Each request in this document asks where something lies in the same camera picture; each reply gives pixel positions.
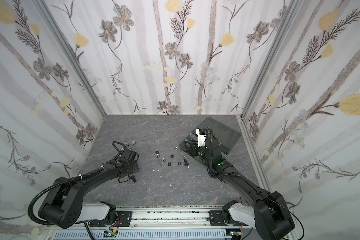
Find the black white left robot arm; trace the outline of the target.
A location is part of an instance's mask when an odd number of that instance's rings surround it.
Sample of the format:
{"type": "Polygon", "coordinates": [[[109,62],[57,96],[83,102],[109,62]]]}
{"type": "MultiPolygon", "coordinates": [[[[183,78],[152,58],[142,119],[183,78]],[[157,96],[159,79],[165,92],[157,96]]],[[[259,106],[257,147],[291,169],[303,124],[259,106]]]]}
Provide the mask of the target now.
{"type": "Polygon", "coordinates": [[[134,174],[139,171],[139,154],[128,149],[123,143],[113,141],[117,154],[97,169],[72,178],[60,177],[53,185],[38,193],[28,206],[29,218],[40,225],[55,225],[68,229],[72,225],[91,220],[116,220],[114,206],[105,202],[86,205],[84,196],[110,180],[136,181],[134,174]]]}

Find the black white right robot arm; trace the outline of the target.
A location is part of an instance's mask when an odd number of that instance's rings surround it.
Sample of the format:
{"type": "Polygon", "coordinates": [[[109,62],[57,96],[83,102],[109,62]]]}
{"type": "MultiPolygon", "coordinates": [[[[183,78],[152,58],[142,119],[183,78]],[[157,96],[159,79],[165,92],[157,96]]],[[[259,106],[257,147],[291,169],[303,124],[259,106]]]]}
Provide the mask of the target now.
{"type": "Polygon", "coordinates": [[[239,222],[257,230],[263,240],[284,240],[300,220],[288,209],[284,197],[254,184],[226,159],[211,128],[195,129],[180,148],[203,164],[212,179],[231,186],[247,203],[232,201],[223,207],[224,221],[239,222]]]}

